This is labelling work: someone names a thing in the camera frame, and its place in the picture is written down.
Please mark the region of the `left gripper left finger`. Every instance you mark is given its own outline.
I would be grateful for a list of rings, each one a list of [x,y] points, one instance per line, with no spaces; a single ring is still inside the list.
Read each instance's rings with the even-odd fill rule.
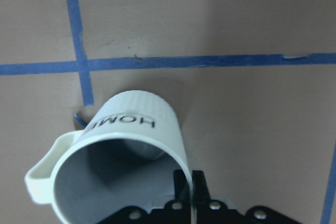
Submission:
[[[190,187],[181,170],[173,172],[174,197],[163,208],[146,212],[138,206],[127,206],[110,216],[110,223],[191,223]]]

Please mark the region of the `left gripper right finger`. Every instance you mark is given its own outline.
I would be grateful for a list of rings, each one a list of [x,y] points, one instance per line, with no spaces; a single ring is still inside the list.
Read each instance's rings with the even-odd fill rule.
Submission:
[[[223,201],[211,198],[203,171],[192,171],[192,179],[193,206],[196,208],[197,223],[299,223],[266,206],[254,206],[245,214],[241,214],[236,209],[230,209]]]

